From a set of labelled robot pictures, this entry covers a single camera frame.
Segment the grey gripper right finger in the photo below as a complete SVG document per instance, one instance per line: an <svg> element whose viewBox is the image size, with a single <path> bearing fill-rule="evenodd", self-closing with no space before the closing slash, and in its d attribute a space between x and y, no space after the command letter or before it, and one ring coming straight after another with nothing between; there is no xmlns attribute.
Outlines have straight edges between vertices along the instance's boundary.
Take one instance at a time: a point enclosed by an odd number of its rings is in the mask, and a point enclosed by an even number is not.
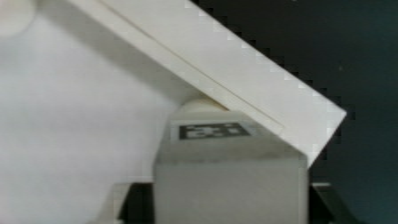
<svg viewBox="0 0 398 224"><path fill-rule="evenodd" d="M308 224L362 224L326 182L308 187Z"/></svg>

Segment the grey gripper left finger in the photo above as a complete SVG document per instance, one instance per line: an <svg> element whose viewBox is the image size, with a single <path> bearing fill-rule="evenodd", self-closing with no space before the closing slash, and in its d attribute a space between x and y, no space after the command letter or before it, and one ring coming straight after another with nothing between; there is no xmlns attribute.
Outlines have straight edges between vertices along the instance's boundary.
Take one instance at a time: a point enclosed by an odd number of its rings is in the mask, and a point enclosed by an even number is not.
<svg viewBox="0 0 398 224"><path fill-rule="evenodd" d="M154 224L152 183L117 183L86 224Z"/></svg>

